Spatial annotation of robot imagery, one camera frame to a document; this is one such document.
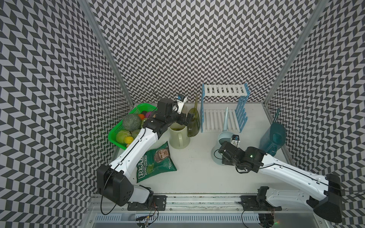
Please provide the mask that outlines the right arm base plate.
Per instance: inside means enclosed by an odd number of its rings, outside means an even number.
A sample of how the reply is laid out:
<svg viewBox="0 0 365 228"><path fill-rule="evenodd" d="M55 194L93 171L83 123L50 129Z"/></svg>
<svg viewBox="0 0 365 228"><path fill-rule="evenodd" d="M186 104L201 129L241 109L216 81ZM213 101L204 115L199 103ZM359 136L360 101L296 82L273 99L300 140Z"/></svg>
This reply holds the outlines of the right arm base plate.
<svg viewBox="0 0 365 228"><path fill-rule="evenodd" d="M265 199L257 199L255 195L241 195L238 203L244 211L282 211L282 207L274 207Z"/></svg>

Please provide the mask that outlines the teal transparent watering can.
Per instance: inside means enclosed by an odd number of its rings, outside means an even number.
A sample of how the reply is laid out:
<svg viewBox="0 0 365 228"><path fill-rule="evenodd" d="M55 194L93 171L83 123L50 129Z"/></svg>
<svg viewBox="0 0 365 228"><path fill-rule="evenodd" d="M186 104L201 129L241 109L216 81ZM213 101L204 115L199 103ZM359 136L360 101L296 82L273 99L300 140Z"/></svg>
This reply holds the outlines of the teal transparent watering can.
<svg viewBox="0 0 365 228"><path fill-rule="evenodd" d="M273 123L260 140L259 149L267 154L275 156L286 142L286 129L283 124L278 122L281 108L276 111Z"/></svg>

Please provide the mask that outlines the cream watering can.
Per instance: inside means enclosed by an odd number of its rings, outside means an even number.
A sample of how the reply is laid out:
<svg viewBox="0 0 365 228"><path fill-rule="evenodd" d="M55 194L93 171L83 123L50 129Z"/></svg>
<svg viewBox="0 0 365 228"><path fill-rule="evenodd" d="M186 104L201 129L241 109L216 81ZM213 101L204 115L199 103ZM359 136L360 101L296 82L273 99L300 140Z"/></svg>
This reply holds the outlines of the cream watering can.
<svg viewBox="0 0 365 228"><path fill-rule="evenodd" d="M184 149L190 144L190 137L188 137L187 126L173 123L169 127L169 133L169 145L171 147L175 149Z"/></svg>

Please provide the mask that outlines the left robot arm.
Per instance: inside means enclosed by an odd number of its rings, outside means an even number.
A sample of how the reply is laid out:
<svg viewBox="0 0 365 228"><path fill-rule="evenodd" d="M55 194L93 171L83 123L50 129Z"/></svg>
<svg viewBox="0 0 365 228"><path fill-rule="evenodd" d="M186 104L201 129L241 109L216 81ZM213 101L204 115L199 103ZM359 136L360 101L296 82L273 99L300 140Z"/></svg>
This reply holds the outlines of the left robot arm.
<svg viewBox="0 0 365 228"><path fill-rule="evenodd" d="M143 155L160 139L173 123L188 125L192 114L182 113L187 97L178 94L176 100L164 98L157 104L157 110L145 121L137 138L109 165L97 169L97 188L103 198L118 206L127 203L140 203L150 209L153 191L133 185L130 182L132 171Z"/></svg>

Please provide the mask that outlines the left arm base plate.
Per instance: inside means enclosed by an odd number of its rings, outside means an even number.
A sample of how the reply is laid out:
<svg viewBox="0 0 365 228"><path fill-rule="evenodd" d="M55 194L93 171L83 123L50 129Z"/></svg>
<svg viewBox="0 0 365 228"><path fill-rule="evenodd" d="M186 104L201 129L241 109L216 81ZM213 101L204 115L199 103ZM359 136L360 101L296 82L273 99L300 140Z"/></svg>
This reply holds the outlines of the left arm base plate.
<svg viewBox="0 0 365 228"><path fill-rule="evenodd" d="M166 195L153 195L145 203L129 202L128 211L165 211L166 209Z"/></svg>

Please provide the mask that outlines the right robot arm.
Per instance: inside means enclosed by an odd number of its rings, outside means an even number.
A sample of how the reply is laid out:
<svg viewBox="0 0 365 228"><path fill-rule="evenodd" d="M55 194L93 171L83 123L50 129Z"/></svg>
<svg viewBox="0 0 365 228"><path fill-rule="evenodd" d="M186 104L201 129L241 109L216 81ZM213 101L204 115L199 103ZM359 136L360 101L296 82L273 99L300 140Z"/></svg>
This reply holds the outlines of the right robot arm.
<svg viewBox="0 0 365 228"><path fill-rule="evenodd" d="M313 174L255 148L246 151L230 142L216 150L219 159L233 165L239 174L261 173L279 179L292 190L276 190L261 186L257 196L245 196L241 205L247 211L280 211L283 207L312 210L317 216L333 223L342 221L342 190L340 178L334 174Z"/></svg>

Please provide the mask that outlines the blue white slatted shelf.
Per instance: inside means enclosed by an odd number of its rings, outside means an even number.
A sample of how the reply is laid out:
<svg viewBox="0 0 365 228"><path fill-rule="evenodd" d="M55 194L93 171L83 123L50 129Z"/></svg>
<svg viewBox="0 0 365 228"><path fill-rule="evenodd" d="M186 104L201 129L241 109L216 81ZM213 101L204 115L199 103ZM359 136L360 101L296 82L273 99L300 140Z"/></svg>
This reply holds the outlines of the blue white slatted shelf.
<svg viewBox="0 0 365 228"><path fill-rule="evenodd" d="M245 105L251 91L248 84L244 85L202 85L202 96L200 106L201 132L232 132L242 133L247 121ZM238 97L235 109L225 107L224 109L204 108L206 97Z"/></svg>

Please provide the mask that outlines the light blue watering can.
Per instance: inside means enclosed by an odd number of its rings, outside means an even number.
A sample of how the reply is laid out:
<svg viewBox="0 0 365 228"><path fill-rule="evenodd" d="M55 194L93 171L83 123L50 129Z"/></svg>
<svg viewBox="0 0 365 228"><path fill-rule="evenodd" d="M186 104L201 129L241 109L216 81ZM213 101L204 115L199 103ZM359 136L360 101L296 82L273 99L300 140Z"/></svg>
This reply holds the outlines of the light blue watering can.
<svg viewBox="0 0 365 228"><path fill-rule="evenodd" d="M213 161L218 165L224 165L223 164L223 157L219 153L219 149L222 146L224 142L231 142L231 138L233 136L232 132L228 131L228 119L229 119L229 108L226 107L223 115L223 128L222 132L218 135L216 145L212 148L211 151L211 157Z"/></svg>

